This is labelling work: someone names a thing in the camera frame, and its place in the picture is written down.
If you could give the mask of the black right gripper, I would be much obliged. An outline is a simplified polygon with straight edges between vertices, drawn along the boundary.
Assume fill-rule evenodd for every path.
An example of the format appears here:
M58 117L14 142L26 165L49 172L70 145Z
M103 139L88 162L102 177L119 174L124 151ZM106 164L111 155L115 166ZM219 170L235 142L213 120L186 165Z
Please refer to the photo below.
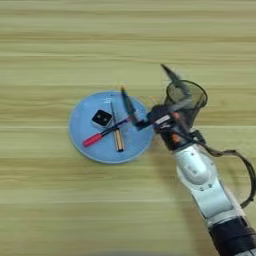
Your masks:
M185 82L169 67L162 64L170 83L166 88L167 102L191 101L192 94ZM192 144L189 125L186 123L185 114L179 111L171 112L166 105L155 105L146 115L144 120L138 121L136 109L126 90L121 88L124 108L130 121L138 130L152 126L155 133L159 134L169 150L178 150Z

